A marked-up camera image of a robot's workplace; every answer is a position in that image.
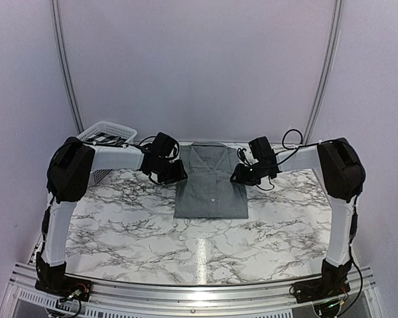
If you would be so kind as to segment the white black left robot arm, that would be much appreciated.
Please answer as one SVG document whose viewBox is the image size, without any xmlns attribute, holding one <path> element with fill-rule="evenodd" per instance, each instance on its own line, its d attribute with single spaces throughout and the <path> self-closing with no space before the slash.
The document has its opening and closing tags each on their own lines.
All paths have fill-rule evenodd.
<svg viewBox="0 0 398 318">
<path fill-rule="evenodd" d="M 173 184 L 187 178 L 179 145 L 159 133 L 146 146 L 88 144 L 70 137 L 55 152 L 46 172 L 50 201 L 42 220 L 43 246 L 36 266 L 44 283 L 57 295 L 70 290 L 65 247 L 70 220 L 89 186 L 92 173 L 99 170 L 132 170 L 145 174 L 154 184 Z"/>
</svg>

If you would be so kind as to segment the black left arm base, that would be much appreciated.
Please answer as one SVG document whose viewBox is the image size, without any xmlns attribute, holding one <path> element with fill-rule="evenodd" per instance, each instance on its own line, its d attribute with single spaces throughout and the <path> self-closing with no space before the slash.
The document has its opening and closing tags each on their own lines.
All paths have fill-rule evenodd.
<svg viewBox="0 0 398 318">
<path fill-rule="evenodd" d="M 76 291 L 80 291 L 80 299 L 88 301 L 92 292 L 92 281 L 68 276 L 66 262 L 58 266 L 51 266 L 39 258 L 36 263 L 37 280 L 35 288 L 42 292 L 67 298 Z"/>
</svg>

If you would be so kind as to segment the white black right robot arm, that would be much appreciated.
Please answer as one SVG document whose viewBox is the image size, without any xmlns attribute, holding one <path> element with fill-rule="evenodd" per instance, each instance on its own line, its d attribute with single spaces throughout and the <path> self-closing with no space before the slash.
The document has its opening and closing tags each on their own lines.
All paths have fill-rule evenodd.
<svg viewBox="0 0 398 318">
<path fill-rule="evenodd" d="M 354 148 L 345 138 L 274 152 L 265 137 L 249 143 L 256 163 L 239 163 L 231 182 L 258 186 L 262 178 L 276 178 L 290 171 L 313 170 L 322 178 L 322 188 L 332 210 L 328 251 L 322 261 L 323 277 L 315 283 L 322 297 L 341 286 L 341 276 L 352 267 L 351 247 L 358 227 L 357 202 L 365 182 L 365 169 Z"/>
</svg>

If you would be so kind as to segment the grey long sleeve shirt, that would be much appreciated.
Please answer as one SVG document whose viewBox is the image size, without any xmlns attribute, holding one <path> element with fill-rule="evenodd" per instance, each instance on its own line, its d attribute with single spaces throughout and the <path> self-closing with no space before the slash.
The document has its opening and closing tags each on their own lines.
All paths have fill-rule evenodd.
<svg viewBox="0 0 398 318">
<path fill-rule="evenodd" d="M 177 219 L 248 219 L 247 191 L 230 178 L 239 164 L 237 151 L 218 142 L 180 147 L 188 178 L 176 185 Z"/>
</svg>

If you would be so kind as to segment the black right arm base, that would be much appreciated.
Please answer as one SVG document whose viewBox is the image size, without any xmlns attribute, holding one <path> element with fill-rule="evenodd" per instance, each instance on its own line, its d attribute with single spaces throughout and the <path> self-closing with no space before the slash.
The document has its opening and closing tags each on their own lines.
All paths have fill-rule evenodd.
<svg viewBox="0 0 398 318">
<path fill-rule="evenodd" d="M 289 289 L 289 293 L 295 297 L 297 303 L 344 295 L 351 290 L 348 282 L 348 272 L 351 268 L 351 260 L 341 266 L 323 260 L 320 278 L 296 282 Z"/>
</svg>

